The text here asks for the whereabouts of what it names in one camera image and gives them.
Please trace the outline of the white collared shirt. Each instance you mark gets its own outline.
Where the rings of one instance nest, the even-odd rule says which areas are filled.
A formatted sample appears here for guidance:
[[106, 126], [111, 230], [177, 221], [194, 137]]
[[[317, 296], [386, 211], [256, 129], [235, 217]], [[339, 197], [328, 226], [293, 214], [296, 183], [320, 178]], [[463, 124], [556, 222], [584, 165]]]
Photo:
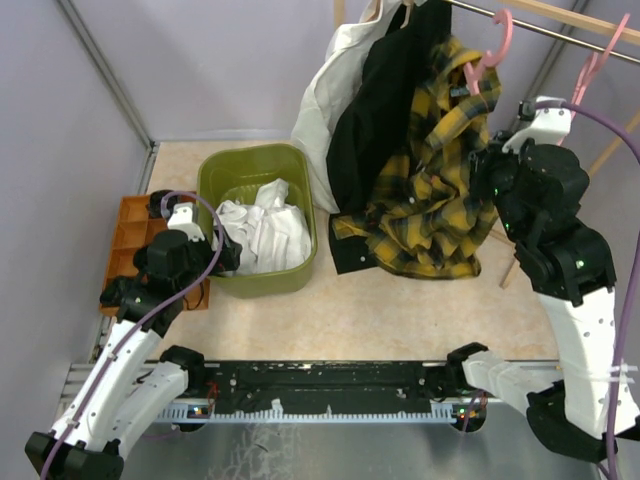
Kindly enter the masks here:
[[261, 186], [252, 204], [219, 205], [227, 238], [241, 246], [237, 275], [284, 271], [309, 259], [309, 229], [300, 208], [286, 202], [288, 193], [289, 183], [278, 178]]

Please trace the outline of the yellow plaid shirt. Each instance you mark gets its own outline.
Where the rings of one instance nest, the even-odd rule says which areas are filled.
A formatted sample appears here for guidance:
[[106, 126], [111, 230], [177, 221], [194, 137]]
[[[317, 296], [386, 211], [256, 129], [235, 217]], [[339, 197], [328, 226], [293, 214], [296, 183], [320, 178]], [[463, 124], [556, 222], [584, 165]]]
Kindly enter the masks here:
[[451, 36], [431, 52], [431, 71], [413, 92], [408, 131], [374, 182], [366, 207], [330, 219], [336, 271], [380, 267], [414, 279], [476, 277], [478, 248], [497, 211], [470, 191], [469, 156], [487, 146], [488, 116], [501, 84], [488, 68], [466, 92], [466, 65], [481, 54]]

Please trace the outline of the pink hanger with plaid shirt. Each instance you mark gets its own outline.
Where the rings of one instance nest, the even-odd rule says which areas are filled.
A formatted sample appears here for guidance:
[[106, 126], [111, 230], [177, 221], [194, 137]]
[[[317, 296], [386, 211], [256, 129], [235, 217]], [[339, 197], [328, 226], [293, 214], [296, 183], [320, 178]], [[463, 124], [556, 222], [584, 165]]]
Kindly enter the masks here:
[[496, 52], [485, 51], [480, 60], [473, 64], [467, 62], [463, 67], [466, 85], [471, 95], [478, 95], [479, 81], [487, 68], [497, 67], [507, 56], [513, 37], [513, 17], [508, 9], [501, 9], [493, 15], [493, 23], [503, 26], [503, 35], [499, 49]]

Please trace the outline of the pink plastic hanger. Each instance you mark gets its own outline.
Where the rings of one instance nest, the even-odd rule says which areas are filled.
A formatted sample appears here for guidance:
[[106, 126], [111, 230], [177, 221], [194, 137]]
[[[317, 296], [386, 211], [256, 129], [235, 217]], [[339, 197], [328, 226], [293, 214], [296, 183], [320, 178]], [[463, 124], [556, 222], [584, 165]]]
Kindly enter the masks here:
[[622, 17], [620, 23], [617, 25], [617, 28], [613, 36], [611, 37], [611, 40], [609, 41], [608, 45], [606, 46], [605, 50], [602, 53], [593, 52], [586, 59], [585, 63], [582, 66], [582, 69], [580, 70], [579, 76], [575, 84], [575, 88], [571, 98], [572, 104], [576, 104], [576, 105], [581, 104], [582, 99], [590, 83], [595, 78], [599, 70], [604, 66], [609, 55], [611, 54], [614, 47], [616, 46], [616, 43], [620, 39], [622, 32], [629, 21], [630, 16], [631, 16], [630, 13], [626, 13]]

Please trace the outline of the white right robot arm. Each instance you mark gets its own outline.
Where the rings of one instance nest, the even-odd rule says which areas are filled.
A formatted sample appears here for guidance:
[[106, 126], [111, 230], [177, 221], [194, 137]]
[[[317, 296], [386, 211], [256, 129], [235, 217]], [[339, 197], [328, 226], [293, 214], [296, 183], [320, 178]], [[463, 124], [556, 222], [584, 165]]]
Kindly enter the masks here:
[[578, 219], [588, 174], [569, 149], [532, 138], [513, 148], [500, 132], [470, 156], [473, 196], [492, 202], [520, 269], [543, 305], [557, 344], [561, 379], [547, 382], [473, 342], [447, 356], [447, 384], [456, 394], [484, 390], [519, 411], [548, 450], [599, 463], [606, 435], [639, 438], [639, 407], [619, 390], [608, 419], [613, 370], [615, 283], [604, 237]]

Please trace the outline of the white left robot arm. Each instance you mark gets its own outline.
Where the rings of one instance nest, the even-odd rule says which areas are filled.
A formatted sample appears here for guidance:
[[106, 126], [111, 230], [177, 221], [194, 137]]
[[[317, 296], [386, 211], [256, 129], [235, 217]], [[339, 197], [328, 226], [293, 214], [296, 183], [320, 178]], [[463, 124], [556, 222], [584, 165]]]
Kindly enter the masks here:
[[215, 240], [167, 229], [134, 256], [133, 278], [117, 277], [103, 302], [118, 308], [104, 350], [75, 399], [46, 432], [33, 433], [25, 453], [43, 479], [117, 479], [135, 443], [160, 411], [208, 384], [201, 353], [167, 349], [148, 374], [149, 355], [182, 312], [187, 293], [212, 273], [239, 265], [240, 245], [222, 227]]

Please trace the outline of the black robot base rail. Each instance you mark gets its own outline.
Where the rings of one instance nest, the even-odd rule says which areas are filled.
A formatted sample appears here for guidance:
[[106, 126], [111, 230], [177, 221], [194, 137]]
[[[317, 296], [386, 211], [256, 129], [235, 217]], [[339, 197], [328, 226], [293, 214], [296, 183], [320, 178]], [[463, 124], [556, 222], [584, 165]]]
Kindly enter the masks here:
[[286, 414], [428, 413], [433, 402], [472, 390], [462, 367], [423, 361], [221, 361], [182, 394], [217, 414], [258, 413], [280, 402]]

